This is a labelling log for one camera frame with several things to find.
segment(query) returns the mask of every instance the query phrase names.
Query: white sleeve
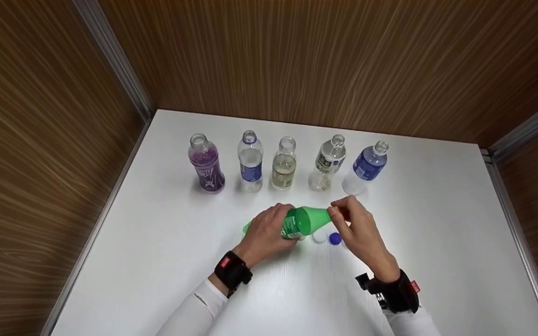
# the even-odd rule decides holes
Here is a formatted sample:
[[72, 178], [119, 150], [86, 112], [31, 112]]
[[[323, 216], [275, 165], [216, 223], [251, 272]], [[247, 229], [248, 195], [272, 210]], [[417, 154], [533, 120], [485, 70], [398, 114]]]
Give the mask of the white sleeve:
[[226, 296], [205, 279], [169, 316], [156, 336], [205, 336], [227, 302]]
[[389, 310], [383, 310], [383, 313], [395, 336], [441, 336], [424, 308], [419, 308], [416, 314], [412, 311], [394, 314]]

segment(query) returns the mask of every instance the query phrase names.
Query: purple bottle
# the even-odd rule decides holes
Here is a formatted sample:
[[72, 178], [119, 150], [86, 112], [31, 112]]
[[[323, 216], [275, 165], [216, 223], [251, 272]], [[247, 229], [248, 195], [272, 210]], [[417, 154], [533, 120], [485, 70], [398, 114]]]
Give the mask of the purple bottle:
[[188, 159], [198, 174], [200, 187], [209, 194], [224, 189], [226, 177], [219, 168], [219, 153], [215, 144], [202, 133], [190, 137]]

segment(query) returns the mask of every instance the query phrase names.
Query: red tag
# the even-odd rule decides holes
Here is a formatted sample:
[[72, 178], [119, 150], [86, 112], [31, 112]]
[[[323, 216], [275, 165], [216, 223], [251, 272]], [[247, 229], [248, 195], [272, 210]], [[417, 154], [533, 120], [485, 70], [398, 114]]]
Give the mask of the red tag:
[[414, 291], [415, 291], [415, 292], [417, 292], [417, 293], [420, 292], [420, 287], [418, 287], [418, 284], [417, 284], [416, 281], [413, 280], [413, 281], [411, 282], [411, 284], [412, 284], [412, 288], [414, 288]]
[[227, 265], [228, 265], [228, 262], [230, 262], [230, 258], [228, 257], [225, 257], [221, 263], [219, 264], [219, 266], [221, 266], [221, 268], [225, 268]]

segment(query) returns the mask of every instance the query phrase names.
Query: white bottle cap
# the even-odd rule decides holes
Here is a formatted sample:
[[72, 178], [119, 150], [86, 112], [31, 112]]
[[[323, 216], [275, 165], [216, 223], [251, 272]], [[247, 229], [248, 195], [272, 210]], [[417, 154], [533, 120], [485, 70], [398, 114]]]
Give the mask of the white bottle cap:
[[312, 240], [317, 244], [322, 244], [327, 240], [327, 231], [324, 228], [318, 229], [312, 234]]

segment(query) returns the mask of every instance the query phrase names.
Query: bottle label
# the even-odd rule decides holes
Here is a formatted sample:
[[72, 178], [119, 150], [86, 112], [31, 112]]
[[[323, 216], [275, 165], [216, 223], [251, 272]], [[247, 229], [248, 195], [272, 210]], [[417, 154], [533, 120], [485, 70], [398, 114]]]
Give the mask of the bottle label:
[[304, 236], [296, 224], [296, 216], [286, 216], [282, 225], [282, 237], [286, 239], [296, 239]]
[[246, 167], [245, 165], [240, 164], [240, 175], [245, 181], [254, 182], [261, 178], [262, 164], [263, 164], [262, 161], [256, 167]]
[[194, 167], [198, 174], [198, 182], [202, 189], [210, 192], [223, 189], [226, 184], [226, 178], [219, 168], [219, 160], [212, 166]]
[[321, 153], [321, 150], [319, 150], [319, 154], [315, 160], [315, 165], [323, 174], [335, 174], [342, 166], [345, 158], [346, 157], [342, 157], [339, 160], [330, 161], [325, 157], [325, 155], [323, 155], [323, 153]]
[[359, 178], [365, 181], [373, 181], [384, 166], [385, 165], [373, 166], [372, 164], [367, 162], [367, 160], [365, 160], [365, 157], [361, 153], [356, 159], [356, 161], [354, 161], [352, 170], [354, 170], [356, 176], [358, 176]]
[[278, 188], [286, 188], [292, 185], [294, 181], [294, 172], [288, 174], [282, 174], [273, 168], [273, 174], [271, 175], [272, 183]]

